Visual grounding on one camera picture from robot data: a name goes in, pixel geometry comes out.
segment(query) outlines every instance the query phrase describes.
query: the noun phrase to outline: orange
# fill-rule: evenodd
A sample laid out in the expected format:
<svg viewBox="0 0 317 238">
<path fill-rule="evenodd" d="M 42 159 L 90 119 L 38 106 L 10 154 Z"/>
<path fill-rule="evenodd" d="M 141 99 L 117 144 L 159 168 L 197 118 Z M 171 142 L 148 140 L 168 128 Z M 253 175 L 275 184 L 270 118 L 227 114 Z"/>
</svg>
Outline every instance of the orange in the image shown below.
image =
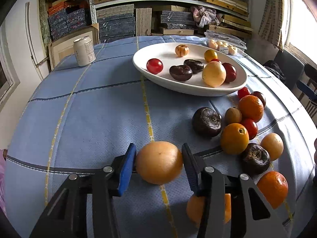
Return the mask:
<svg viewBox="0 0 317 238">
<path fill-rule="evenodd" d="M 196 224 L 196 227 L 199 228 L 200 221 L 203 214 L 203 208 L 205 206 L 205 197 L 197 197 L 193 194 L 188 202 L 186 207 L 187 216 L 191 221 Z M 227 223 L 231 219 L 231 196 L 230 194 L 224 195 L 224 222 Z"/>
<path fill-rule="evenodd" d="M 279 172 L 266 173 L 256 185 L 273 209 L 281 205 L 287 197 L 288 184 L 285 177 Z"/>
<path fill-rule="evenodd" d="M 179 176 L 183 168 L 182 153 L 169 142 L 151 142 L 137 154 L 135 167 L 143 180 L 165 184 Z"/>
<path fill-rule="evenodd" d="M 238 155 L 242 153 L 247 148 L 248 143 L 248 131 L 240 123 L 229 124 L 222 131 L 220 146 L 227 154 Z"/>
<path fill-rule="evenodd" d="M 258 122 L 263 116 L 264 107 L 258 97 L 248 95 L 240 99 L 239 110 L 244 118 L 250 118 Z"/>
<path fill-rule="evenodd" d="M 217 52 L 215 50 L 209 49 L 203 54 L 206 62 L 211 62 L 213 59 L 218 59 Z"/>
<path fill-rule="evenodd" d="M 270 154 L 270 160 L 278 159 L 284 150 L 284 144 L 281 137 L 276 133 L 266 135 L 260 144 Z"/>
</svg>

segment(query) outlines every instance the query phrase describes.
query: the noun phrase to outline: white wall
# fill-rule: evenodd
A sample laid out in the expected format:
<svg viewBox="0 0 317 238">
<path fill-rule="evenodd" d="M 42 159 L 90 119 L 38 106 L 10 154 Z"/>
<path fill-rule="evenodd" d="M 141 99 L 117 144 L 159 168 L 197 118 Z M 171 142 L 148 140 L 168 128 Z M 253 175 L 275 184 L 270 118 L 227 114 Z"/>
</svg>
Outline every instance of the white wall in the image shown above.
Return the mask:
<svg viewBox="0 0 317 238">
<path fill-rule="evenodd" d="M 0 111 L 0 149 L 10 144 L 26 103 L 41 82 L 31 60 L 25 30 L 25 3 L 28 1 L 17 0 L 5 18 L 8 48 L 20 84 Z"/>
</svg>

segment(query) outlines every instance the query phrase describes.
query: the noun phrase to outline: cloth bundle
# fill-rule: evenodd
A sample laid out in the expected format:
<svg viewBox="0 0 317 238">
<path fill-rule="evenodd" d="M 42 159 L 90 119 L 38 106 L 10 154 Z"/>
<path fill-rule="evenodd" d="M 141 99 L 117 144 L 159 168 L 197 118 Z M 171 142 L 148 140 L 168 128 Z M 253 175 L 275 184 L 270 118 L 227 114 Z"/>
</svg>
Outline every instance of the cloth bundle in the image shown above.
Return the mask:
<svg viewBox="0 0 317 238">
<path fill-rule="evenodd" d="M 217 25 L 220 24 L 218 17 L 216 17 L 215 9 L 206 9 L 204 6 L 192 6 L 191 12 L 193 13 L 194 21 L 197 22 L 196 25 L 199 28 L 203 28 L 205 25 L 216 22 Z"/>
</svg>

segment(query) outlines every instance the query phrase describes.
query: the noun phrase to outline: checkered tablecloth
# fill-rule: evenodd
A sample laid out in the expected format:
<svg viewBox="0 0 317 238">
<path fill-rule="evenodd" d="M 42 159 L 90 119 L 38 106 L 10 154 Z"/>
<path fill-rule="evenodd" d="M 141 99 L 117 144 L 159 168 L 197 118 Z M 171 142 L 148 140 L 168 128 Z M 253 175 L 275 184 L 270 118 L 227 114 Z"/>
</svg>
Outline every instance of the checkered tablecloth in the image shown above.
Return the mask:
<svg viewBox="0 0 317 238">
<path fill-rule="evenodd" d="M 68 174 L 93 174 L 122 155 L 131 142 L 138 150 L 151 139 L 169 141 L 179 148 L 187 142 L 193 153 L 199 152 L 223 174 L 242 172 L 238 157 L 221 151 L 219 137 L 202 139 L 191 127 L 198 108 L 211 107 L 224 116 L 238 103 L 237 93 L 223 97 L 177 93 L 143 79 L 133 66 L 137 50 L 163 42 L 206 46 L 204 38 L 180 36 L 133 37 L 99 44 L 94 63 L 77 67 L 73 55 L 66 57 L 38 86 L 15 130 L 5 175 L 7 215 L 22 237 L 31 233 Z M 247 55 L 233 58 L 248 74 L 247 87 L 267 99 L 253 142 L 270 132 L 283 139 L 284 153 L 269 170 L 273 168 L 287 179 L 288 197 L 276 212 L 289 236 L 296 237 L 315 209 L 316 127 L 276 77 Z M 164 186 L 148 184 L 133 174 L 128 191 L 114 199 L 122 238 L 196 237 L 197 229 L 185 211 L 191 195 L 184 170 Z M 92 237 L 91 197 L 87 210 L 88 236 Z"/>
</svg>

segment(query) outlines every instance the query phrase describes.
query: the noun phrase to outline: blue gripper pad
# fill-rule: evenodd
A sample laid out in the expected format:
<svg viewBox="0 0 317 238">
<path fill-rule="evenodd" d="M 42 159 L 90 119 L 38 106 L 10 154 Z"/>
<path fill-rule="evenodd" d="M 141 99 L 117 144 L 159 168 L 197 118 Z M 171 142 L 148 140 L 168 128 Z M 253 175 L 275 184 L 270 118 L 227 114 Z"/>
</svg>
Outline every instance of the blue gripper pad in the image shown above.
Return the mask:
<svg viewBox="0 0 317 238">
<path fill-rule="evenodd" d="M 118 195 L 122 194 L 128 189 L 130 178 L 132 175 L 132 169 L 134 165 L 134 159 L 137 153 L 137 149 L 133 143 L 130 143 L 128 150 L 123 159 L 123 165 L 119 177 Z"/>
</svg>

